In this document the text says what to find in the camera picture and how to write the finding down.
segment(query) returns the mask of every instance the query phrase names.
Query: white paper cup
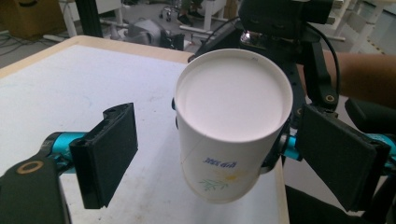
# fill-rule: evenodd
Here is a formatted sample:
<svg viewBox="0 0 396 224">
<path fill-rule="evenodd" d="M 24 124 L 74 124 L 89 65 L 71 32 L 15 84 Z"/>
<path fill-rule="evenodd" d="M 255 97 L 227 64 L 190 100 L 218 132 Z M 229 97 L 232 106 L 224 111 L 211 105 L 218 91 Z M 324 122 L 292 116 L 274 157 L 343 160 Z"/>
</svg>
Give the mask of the white paper cup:
<svg viewBox="0 0 396 224">
<path fill-rule="evenodd" d="M 176 87 L 181 167 L 191 189 L 212 203 L 245 195 L 290 115 L 282 70 L 242 49 L 193 60 Z"/>
</svg>

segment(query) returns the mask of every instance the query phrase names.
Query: person's arm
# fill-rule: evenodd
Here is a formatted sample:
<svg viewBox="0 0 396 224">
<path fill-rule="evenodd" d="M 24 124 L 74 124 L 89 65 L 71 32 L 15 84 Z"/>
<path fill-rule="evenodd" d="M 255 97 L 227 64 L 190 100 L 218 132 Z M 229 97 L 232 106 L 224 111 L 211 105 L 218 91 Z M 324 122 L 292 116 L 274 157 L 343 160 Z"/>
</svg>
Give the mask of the person's arm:
<svg viewBox="0 0 396 224">
<path fill-rule="evenodd" d="M 337 57 L 342 95 L 396 109 L 396 56 L 338 52 Z M 324 58 L 335 87 L 334 59 L 329 51 L 324 51 Z"/>
</svg>

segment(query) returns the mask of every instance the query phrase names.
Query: table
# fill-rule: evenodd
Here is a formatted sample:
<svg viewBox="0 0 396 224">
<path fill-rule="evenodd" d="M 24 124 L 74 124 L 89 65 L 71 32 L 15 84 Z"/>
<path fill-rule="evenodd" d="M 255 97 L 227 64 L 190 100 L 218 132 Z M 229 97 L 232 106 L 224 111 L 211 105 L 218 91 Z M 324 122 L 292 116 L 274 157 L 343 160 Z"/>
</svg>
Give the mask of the table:
<svg viewBox="0 0 396 224">
<path fill-rule="evenodd" d="M 75 36 L 0 69 L 0 174 L 49 134 L 87 132 L 133 102 L 138 151 L 109 207 L 85 210 L 76 175 L 61 175 L 73 223 L 289 223 L 280 163 L 233 203 L 207 203 L 185 183 L 171 101 L 190 56 Z"/>
</svg>

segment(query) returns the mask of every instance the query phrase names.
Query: circular bolt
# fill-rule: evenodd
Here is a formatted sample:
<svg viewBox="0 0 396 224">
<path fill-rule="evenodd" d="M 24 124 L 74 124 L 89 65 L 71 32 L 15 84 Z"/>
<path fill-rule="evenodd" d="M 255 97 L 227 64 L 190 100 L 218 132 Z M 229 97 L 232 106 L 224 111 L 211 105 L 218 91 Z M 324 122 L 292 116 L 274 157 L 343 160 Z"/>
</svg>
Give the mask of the circular bolt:
<svg viewBox="0 0 396 224">
<path fill-rule="evenodd" d="M 332 95 L 327 95 L 326 96 L 326 101 L 327 102 L 333 102 L 335 99 L 334 99 L 334 97 L 332 96 Z"/>
<path fill-rule="evenodd" d="M 18 167 L 17 173 L 20 175 L 27 175 L 39 170 L 43 165 L 44 162 L 42 161 L 29 161 Z"/>
</svg>

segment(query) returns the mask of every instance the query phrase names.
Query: wire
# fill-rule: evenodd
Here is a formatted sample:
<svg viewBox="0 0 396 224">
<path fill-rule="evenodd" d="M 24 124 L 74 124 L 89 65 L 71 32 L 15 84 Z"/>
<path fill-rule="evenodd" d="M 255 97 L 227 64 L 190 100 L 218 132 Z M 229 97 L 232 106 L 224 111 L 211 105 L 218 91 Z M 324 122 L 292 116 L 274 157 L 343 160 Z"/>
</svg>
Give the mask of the wire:
<svg viewBox="0 0 396 224">
<path fill-rule="evenodd" d="M 311 28 L 313 31 L 318 33 L 323 38 L 323 40 L 326 42 L 327 46 L 329 47 L 330 52 L 332 53 L 332 57 L 333 57 L 334 63 L 335 63 L 335 75 L 337 78 L 337 80 L 335 82 L 336 83 L 335 84 L 335 92 L 337 93 L 337 95 L 340 95 L 340 85 L 341 85 L 340 65 L 338 63 L 337 54 L 335 53 L 335 50 L 332 47 L 332 43 L 330 43 L 330 40 L 320 30 L 318 30 L 317 28 L 315 28 L 313 25 L 309 24 L 308 22 L 306 24 L 309 28 Z"/>
<path fill-rule="evenodd" d="M 232 22 L 232 21 L 235 21 L 235 20 L 237 20 L 237 19 L 239 19 L 239 17 L 234 17 L 234 18 L 232 18 L 232 19 L 230 19 L 230 20 L 227 20 L 227 21 L 224 22 L 221 26 L 219 26 L 217 29 L 215 29 L 215 30 L 212 32 L 212 34 L 210 34 L 210 35 L 207 37 L 207 39 L 202 43 L 201 47 L 198 48 L 197 52 L 199 52 L 201 49 L 204 48 L 204 46 L 207 44 L 207 42 L 210 40 L 210 38 L 211 38 L 217 31 L 219 31 L 221 28 L 223 28 L 226 24 L 228 24 L 228 23 L 230 23 L 230 22 Z"/>
<path fill-rule="evenodd" d="M 11 36 L 11 35 L 5 35 L 5 36 L 7 37 L 7 39 L 5 40 L 5 42 L 3 42 L 0 45 L 0 48 L 7 48 L 7 47 L 12 47 L 12 46 L 16 46 L 16 47 L 14 47 L 13 49 L 10 49 L 10 50 L 8 50 L 6 52 L 0 53 L 0 56 L 4 56 L 6 54 L 9 54 L 9 53 L 19 49 L 20 47 L 27 46 L 27 45 L 33 45 L 35 43 L 41 43 L 41 44 L 49 46 L 49 47 L 52 46 L 52 45 L 48 44 L 48 43 L 50 43 L 50 41 L 46 41 L 46 40 L 42 40 L 42 39 L 37 40 L 37 41 L 22 41 L 22 40 L 19 40 L 16 37 Z M 11 39 L 14 40 L 15 42 L 6 45 L 8 40 L 11 40 Z"/>
</svg>

